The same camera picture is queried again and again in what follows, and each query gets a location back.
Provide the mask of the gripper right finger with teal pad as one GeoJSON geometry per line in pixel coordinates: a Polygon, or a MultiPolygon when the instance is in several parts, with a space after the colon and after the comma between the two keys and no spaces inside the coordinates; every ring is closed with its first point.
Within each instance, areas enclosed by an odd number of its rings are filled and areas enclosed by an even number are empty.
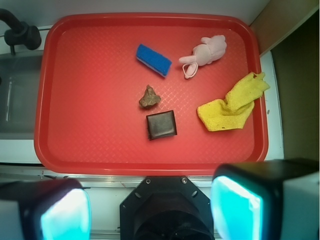
{"type": "Polygon", "coordinates": [[[210,204],[224,240],[317,240],[320,163],[293,158],[222,164],[213,175],[210,204]]]}

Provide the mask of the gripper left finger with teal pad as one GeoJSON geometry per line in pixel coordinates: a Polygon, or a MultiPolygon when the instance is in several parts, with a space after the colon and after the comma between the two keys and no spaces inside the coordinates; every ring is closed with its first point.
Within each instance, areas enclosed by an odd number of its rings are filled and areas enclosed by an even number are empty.
{"type": "Polygon", "coordinates": [[[75,179],[0,185],[2,240],[88,240],[91,225],[89,195],[75,179]]]}

